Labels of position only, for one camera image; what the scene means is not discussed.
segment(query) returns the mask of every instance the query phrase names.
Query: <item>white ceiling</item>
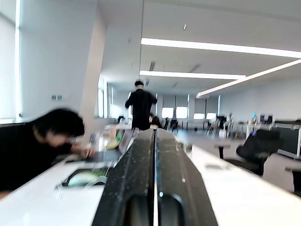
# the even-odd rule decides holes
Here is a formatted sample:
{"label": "white ceiling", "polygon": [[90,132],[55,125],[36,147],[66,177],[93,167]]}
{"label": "white ceiling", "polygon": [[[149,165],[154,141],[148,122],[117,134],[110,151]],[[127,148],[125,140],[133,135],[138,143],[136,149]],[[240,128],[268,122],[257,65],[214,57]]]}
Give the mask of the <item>white ceiling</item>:
{"label": "white ceiling", "polygon": [[[116,15],[121,19],[115,19],[114,23],[114,30],[119,32],[107,36],[106,48],[110,48],[107,48],[104,55],[102,74],[117,89],[129,91],[133,89],[133,83],[138,78],[137,46],[141,21],[137,20],[139,7],[133,10],[129,7],[127,10],[105,10],[108,29]],[[299,0],[147,0],[144,4],[143,37],[301,51],[300,12]],[[185,31],[182,29],[184,24],[187,25]],[[200,65],[196,73],[251,75],[294,60],[278,56],[143,45],[141,70],[148,70],[151,61],[154,61],[154,71],[189,72],[194,66]],[[299,69],[296,65],[215,94],[288,77],[296,78],[300,75]],[[196,94],[229,82],[148,76],[141,78],[150,81],[148,89],[153,92],[174,94]]]}

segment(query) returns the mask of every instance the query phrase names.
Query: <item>ceiling light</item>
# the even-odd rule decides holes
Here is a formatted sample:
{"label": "ceiling light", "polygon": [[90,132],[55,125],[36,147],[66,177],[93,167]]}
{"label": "ceiling light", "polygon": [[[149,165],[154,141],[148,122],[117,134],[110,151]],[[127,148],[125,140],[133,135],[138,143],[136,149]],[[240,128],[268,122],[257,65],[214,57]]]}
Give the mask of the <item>ceiling light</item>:
{"label": "ceiling light", "polygon": [[263,72],[259,72],[259,73],[256,73],[256,74],[247,76],[247,77],[245,77],[244,79],[237,80],[237,81],[232,81],[232,82],[229,82],[229,83],[226,83],[226,84],[223,84],[223,85],[214,87],[214,88],[212,88],[212,89],[208,89],[208,90],[205,90],[205,91],[203,91],[203,92],[199,92],[199,93],[197,94],[197,97],[200,97],[200,96],[206,95],[206,94],[208,94],[208,93],[212,93],[212,92],[218,91],[218,90],[220,90],[220,89],[224,89],[224,88],[229,87],[229,86],[233,86],[233,85],[239,84],[239,83],[244,82],[244,81],[248,81],[248,80],[250,80],[250,79],[254,79],[254,78],[263,76],[263,75],[265,75],[265,74],[269,74],[269,73],[272,73],[272,72],[275,72],[275,71],[279,71],[279,70],[281,70],[281,69],[284,69],[284,68],[287,68],[287,67],[290,67],[290,66],[293,66],[293,65],[297,65],[297,64],[300,64],[300,63],[301,63],[301,59],[300,59],[300,60],[296,60],[296,61],[292,61],[292,62],[290,62],[290,63],[284,64],[284,65],[280,65],[280,66],[278,66],[278,67],[274,67],[274,68],[265,70],[265,71],[263,71]]}
{"label": "ceiling light", "polygon": [[214,44],[214,43],[204,43],[204,42],[142,38],[141,44],[151,45],[151,46],[195,48],[195,49],[207,49],[207,50],[228,51],[228,52],[237,52],[237,53],[253,53],[253,54],[262,54],[262,55],[270,55],[270,56],[301,58],[301,52],[296,52],[296,51],[249,47],[249,46],[234,46],[234,45]]}
{"label": "ceiling light", "polygon": [[140,75],[159,76],[159,77],[177,77],[177,78],[197,78],[197,79],[243,79],[245,75],[236,74],[203,74],[203,73],[181,73],[181,72],[150,72],[140,71]]}

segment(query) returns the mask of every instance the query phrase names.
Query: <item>black shirt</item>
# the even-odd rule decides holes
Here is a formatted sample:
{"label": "black shirt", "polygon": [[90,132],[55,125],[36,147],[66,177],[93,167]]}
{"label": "black shirt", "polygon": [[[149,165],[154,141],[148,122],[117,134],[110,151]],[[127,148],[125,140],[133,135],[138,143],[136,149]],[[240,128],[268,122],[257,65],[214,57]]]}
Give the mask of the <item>black shirt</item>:
{"label": "black shirt", "polygon": [[17,189],[70,149],[71,144],[57,148],[40,144],[30,124],[0,128],[0,191]]}
{"label": "black shirt", "polygon": [[150,128],[151,106],[157,103],[157,99],[149,92],[143,89],[137,89],[131,93],[126,101],[126,108],[133,106],[132,128],[146,130]]}

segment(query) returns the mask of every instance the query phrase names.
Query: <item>hand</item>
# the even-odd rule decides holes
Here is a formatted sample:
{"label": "hand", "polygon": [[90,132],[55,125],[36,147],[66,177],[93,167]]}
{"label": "hand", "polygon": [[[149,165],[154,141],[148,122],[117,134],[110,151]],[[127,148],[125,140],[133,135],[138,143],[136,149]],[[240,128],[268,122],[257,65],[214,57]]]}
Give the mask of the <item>hand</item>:
{"label": "hand", "polygon": [[80,153],[80,155],[84,158],[93,156],[95,154],[95,151],[92,148],[87,148],[82,150],[82,152]]}
{"label": "hand", "polygon": [[7,196],[10,192],[9,191],[3,191],[3,192],[0,192],[0,200],[2,198],[4,198],[5,196]]}

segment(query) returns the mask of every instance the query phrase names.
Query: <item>desk surface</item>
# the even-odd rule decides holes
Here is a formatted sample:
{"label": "desk surface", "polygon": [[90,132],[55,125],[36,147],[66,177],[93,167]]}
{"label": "desk surface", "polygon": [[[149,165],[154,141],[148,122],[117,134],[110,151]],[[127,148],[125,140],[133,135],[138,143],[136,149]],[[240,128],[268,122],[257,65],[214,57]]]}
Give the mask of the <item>desk surface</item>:
{"label": "desk surface", "polygon": [[[298,197],[196,146],[188,156],[203,176],[220,226],[300,225]],[[208,164],[223,169],[210,169]],[[91,225],[103,186],[54,189],[77,168],[91,166],[84,162],[61,162],[20,187],[0,201],[0,225]]]}

